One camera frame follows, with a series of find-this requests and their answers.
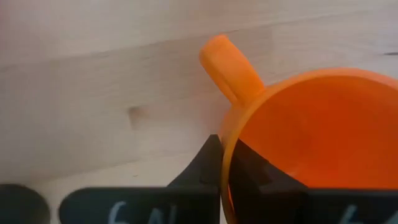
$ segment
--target wood grain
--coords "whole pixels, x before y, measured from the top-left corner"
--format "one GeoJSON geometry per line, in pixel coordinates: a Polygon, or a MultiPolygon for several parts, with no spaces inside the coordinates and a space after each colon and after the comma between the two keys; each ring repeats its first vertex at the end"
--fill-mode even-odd
{"type": "Polygon", "coordinates": [[[27,13],[22,27],[14,14],[0,25],[9,31],[0,34],[1,181],[199,150],[228,109],[198,61],[200,47],[221,31],[266,84],[336,66],[398,77],[398,57],[386,54],[398,52],[392,1],[220,1],[211,9],[208,1],[45,3],[1,3],[27,13]],[[130,15],[134,7],[142,10],[130,15]],[[30,23],[40,35],[57,27],[56,37],[26,42],[30,23]]]}

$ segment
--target wooden surface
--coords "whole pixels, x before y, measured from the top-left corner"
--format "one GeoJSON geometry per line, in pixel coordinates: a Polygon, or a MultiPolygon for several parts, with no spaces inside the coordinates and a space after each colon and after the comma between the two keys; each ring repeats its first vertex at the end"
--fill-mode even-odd
{"type": "Polygon", "coordinates": [[[198,61],[212,35],[266,84],[338,66],[398,77],[397,21],[393,0],[0,1],[0,181],[199,150],[229,106],[198,61]]]}

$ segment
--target light wood table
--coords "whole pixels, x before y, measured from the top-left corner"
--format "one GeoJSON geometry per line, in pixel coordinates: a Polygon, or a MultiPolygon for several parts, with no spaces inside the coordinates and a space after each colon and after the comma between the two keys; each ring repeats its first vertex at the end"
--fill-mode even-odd
{"type": "Polygon", "coordinates": [[[211,36],[266,84],[341,66],[398,78],[397,21],[395,0],[0,1],[0,182],[54,209],[86,185],[165,185],[229,107],[198,61],[211,36]]]}

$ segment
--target orange plastic cup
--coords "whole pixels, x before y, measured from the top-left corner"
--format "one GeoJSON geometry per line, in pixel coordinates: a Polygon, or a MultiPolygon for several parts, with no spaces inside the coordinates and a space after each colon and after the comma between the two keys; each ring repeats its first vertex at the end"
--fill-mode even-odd
{"type": "Polygon", "coordinates": [[[232,103],[219,133],[228,223],[236,223],[228,176],[238,138],[308,187],[398,189],[397,80],[329,68],[264,87],[224,35],[204,46],[200,61],[232,103]]]}

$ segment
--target mug handle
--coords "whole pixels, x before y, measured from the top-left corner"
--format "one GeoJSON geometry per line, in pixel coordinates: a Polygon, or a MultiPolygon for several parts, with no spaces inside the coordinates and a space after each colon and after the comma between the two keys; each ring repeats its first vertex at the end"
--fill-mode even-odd
{"type": "Polygon", "coordinates": [[[225,35],[206,43],[200,62],[233,105],[244,106],[265,90],[250,62],[225,35]]]}

